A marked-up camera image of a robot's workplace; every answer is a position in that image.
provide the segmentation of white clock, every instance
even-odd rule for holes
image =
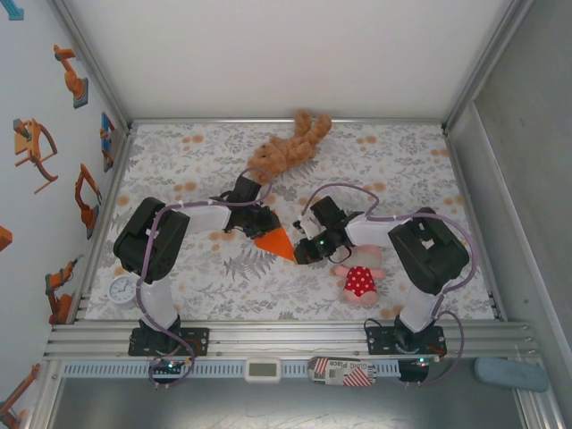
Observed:
[[[120,275],[115,277],[109,285],[107,296],[117,307],[135,307],[135,293],[137,277],[134,275]]]

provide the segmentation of pink plush toy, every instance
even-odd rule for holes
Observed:
[[[377,246],[357,246],[351,256],[334,268],[340,277],[346,278],[341,299],[350,304],[371,306],[377,302],[374,279],[385,278],[382,270],[382,250]]]

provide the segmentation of teddy bear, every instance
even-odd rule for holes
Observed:
[[[379,296],[374,280],[385,278],[381,266],[382,250],[377,246],[351,248],[351,255],[334,268],[337,275],[346,278],[341,300],[361,306],[375,304]]]
[[[321,114],[312,125],[312,115],[308,110],[300,110],[294,116],[295,130],[291,139],[283,140],[273,136],[267,143],[254,151],[248,159],[248,167],[258,167],[274,178],[289,168],[305,163],[315,156],[316,145],[332,128],[332,118]],[[258,183],[269,182],[263,172],[252,172]]]

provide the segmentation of red polka dot dress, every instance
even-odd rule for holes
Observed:
[[[355,293],[358,298],[366,292],[377,292],[371,271],[363,266],[354,266],[349,269],[344,289]]]

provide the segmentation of brown teddy bear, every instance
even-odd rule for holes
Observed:
[[[248,160],[248,167],[258,167],[269,172],[273,177],[282,174],[291,167],[305,163],[315,156],[316,145],[332,128],[332,118],[321,114],[312,126],[312,115],[308,110],[300,110],[294,116],[296,129],[294,137],[282,140],[272,137],[268,143],[254,151]],[[253,171],[255,180],[267,183],[268,177],[262,172]]]

